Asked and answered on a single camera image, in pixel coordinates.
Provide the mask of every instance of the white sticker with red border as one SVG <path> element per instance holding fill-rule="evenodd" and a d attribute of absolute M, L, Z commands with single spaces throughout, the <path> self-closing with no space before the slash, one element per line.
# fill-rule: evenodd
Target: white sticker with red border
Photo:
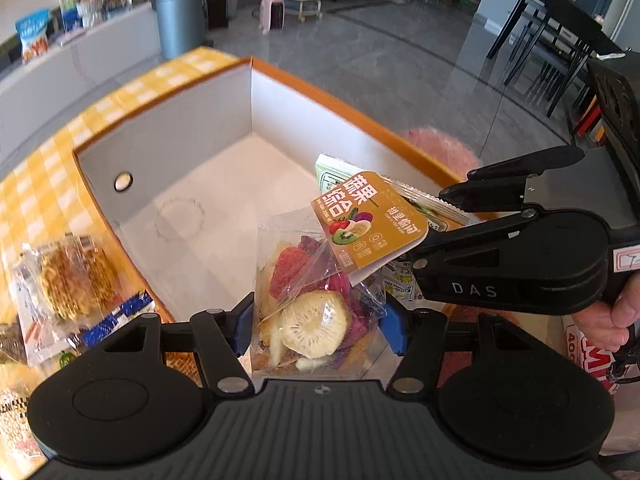
<path fill-rule="evenodd" d="M 640 245 L 613 250 L 613 272 L 640 269 Z"/>

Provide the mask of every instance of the yellow checkered tablecloth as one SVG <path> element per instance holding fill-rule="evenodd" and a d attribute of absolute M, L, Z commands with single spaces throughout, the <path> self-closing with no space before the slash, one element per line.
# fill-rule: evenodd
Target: yellow checkered tablecloth
<path fill-rule="evenodd" d="M 0 183 L 0 320 L 12 306 L 10 269 L 24 244 L 35 247 L 67 232 L 100 240 L 124 282 L 123 293 L 144 287 L 100 218 L 76 167 L 73 150 L 156 98 L 215 73 L 237 58 L 201 47 L 168 61 L 94 103 L 22 161 Z"/>

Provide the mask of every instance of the plant pot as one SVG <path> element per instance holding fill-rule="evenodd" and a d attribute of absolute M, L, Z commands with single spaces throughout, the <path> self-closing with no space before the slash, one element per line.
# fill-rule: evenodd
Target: plant pot
<path fill-rule="evenodd" d="M 207 0 L 207 20 L 209 30 L 212 28 L 227 28 L 226 0 Z"/>

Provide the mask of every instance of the open cardboard box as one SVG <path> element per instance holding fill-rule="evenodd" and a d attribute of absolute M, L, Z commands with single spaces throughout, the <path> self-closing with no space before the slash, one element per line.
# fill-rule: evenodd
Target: open cardboard box
<path fill-rule="evenodd" d="M 78 163 L 135 266 L 184 321 L 254 290 L 257 227 L 320 195 L 322 152 L 432 194 L 458 181 L 342 102 L 251 59 L 125 118 L 82 146 Z M 116 192 L 124 171 L 133 183 Z M 387 352 L 384 376 L 396 365 Z"/>

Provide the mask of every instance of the orange label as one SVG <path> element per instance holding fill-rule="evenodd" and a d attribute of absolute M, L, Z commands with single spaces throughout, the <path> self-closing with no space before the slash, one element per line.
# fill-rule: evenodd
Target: orange label
<path fill-rule="evenodd" d="M 424 215 L 372 171 L 357 173 L 311 205 L 347 274 L 379 260 L 382 266 L 428 230 Z"/>

